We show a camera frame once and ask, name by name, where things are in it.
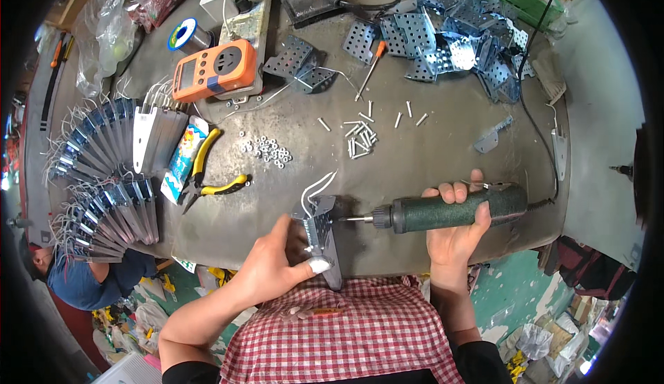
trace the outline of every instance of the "black sleeve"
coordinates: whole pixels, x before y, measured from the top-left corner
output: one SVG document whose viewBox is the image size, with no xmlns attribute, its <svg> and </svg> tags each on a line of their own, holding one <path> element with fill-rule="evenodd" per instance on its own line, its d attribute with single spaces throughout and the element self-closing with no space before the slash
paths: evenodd
<svg viewBox="0 0 664 384">
<path fill-rule="evenodd" d="M 467 342 L 454 352 L 457 371 L 466 384 L 512 384 L 498 348 L 487 341 Z"/>
<path fill-rule="evenodd" d="M 220 378 L 216 365 L 187 361 L 167 369 L 162 375 L 162 384 L 216 384 Z"/>
</svg>

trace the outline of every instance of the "orange screwdriver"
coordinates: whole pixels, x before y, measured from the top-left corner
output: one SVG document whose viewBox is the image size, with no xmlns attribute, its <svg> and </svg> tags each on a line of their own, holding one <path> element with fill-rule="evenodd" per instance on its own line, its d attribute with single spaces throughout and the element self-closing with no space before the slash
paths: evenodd
<svg viewBox="0 0 664 384">
<path fill-rule="evenodd" d="M 367 78 L 365 79 L 364 83 L 362 83 L 362 87 L 360 87 L 360 90 L 357 91 L 357 95 L 355 96 L 355 101 L 356 102 L 357 102 L 357 99 L 360 98 L 360 95 L 362 94 L 362 91 L 365 89 L 365 86 L 367 85 L 367 81 L 369 81 L 369 77 L 371 76 L 371 72 L 373 72 L 374 67 L 376 67 L 376 63 L 378 63 L 378 59 L 385 52 L 386 47 L 387 47 L 387 43 L 385 41 L 381 41 L 380 44 L 378 44 L 378 50 L 376 51 L 376 60 L 374 60 L 373 64 L 371 65 L 371 68 L 369 69 L 369 74 L 367 74 Z"/>
</svg>

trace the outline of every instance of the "plaid shirt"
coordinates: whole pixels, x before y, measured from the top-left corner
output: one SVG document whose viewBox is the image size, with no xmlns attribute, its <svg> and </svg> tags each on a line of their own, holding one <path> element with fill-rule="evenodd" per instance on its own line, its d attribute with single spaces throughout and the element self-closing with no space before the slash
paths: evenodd
<svg viewBox="0 0 664 384">
<path fill-rule="evenodd" d="M 230 340 L 220 373 L 221 383 L 316 383 L 417 369 L 463 382 L 416 278 L 345 280 L 333 292 L 317 277 L 264 303 Z"/>
</svg>

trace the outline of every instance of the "blue shirt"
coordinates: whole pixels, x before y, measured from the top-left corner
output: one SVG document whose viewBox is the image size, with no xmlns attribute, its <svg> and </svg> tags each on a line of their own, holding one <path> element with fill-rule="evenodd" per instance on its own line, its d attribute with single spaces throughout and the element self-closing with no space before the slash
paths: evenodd
<svg viewBox="0 0 664 384">
<path fill-rule="evenodd" d="M 121 297 L 128 297 L 142 277 L 157 273 L 155 258 L 127 249 L 122 263 L 110 263 L 108 276 L 99 283 L 86 262 L 73 261 L 55 255 L 46 284 L 67 304 L 80 310 L 95 310 L 112 305 Z"/>
</svg>

